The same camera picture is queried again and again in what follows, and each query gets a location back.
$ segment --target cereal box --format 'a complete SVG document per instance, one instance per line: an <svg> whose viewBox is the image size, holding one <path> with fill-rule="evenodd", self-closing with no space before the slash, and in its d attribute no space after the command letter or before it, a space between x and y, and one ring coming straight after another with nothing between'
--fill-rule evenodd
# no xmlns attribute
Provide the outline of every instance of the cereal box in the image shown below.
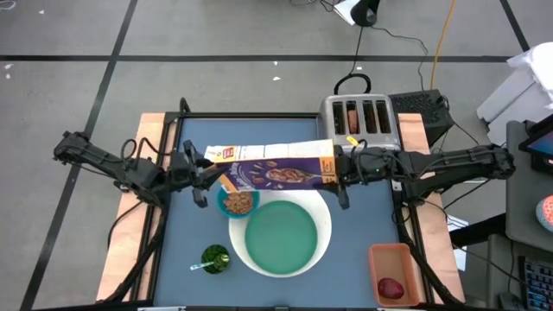
<svg viewBox="0 0 553 311"><path fill-rule="evenodd" d="M227 192L314 189L336 182L332 139L260 146L209 146L204 157L229 169Z"/></svg>

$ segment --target silver toaster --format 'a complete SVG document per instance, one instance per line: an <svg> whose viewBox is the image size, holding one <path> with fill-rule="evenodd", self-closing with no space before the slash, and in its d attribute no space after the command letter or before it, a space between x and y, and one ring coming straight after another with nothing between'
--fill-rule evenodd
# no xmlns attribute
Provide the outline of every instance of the silver toaster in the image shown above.
<svg viewBox="0 0 553 311"><path fill-rule="evenodd" d="M322 101L317 118L320 139L332 138L334 144L350 152L352 136L365 139L367 147L401 149L395 114L390 98L379 94L334 95Z"/></svg>

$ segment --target table leg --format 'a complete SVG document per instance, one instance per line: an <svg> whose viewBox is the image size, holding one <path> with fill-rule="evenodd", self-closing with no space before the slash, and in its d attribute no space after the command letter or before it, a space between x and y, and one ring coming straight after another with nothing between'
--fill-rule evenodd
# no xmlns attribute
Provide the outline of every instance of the table leg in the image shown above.
<svg viewBox="0 0 553 311"><path fill-rule="evenodd" d="M487 241L492 234L505 235L505 213L449 233L451 243L458 247Z"/></svg>

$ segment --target apple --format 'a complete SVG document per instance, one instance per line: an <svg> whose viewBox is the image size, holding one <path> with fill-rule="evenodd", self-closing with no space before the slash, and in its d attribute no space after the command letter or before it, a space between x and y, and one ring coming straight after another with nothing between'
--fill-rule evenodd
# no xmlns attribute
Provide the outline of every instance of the apple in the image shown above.
<svg viewBox="0 0 553 311"><path fill-rule="evenodd" d="M404 296L405 291L398 281L385 277L378 281L378 294L388 299L399 299Z"/></svg>

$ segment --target blue bowl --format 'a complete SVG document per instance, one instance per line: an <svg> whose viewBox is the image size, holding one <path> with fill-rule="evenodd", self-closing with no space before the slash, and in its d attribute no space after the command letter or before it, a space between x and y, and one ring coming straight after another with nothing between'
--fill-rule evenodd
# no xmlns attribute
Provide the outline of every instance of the blue bowl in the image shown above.
<svg viewBox="0 0 553 311"><path fill-rule="evenodd" d="M251 196L253 198L253 206L251 207L251 210L245 214L235 214L226 210L225 200L226 198L228 198L228 193L223 188L221 188L219 190L219 193L217 194L217 205L219 205L219 210L229 218L243 219L250 216L253 213L253 211L255 211L256 208L259 206L259 192L253 191L251 192Z"/></svg>

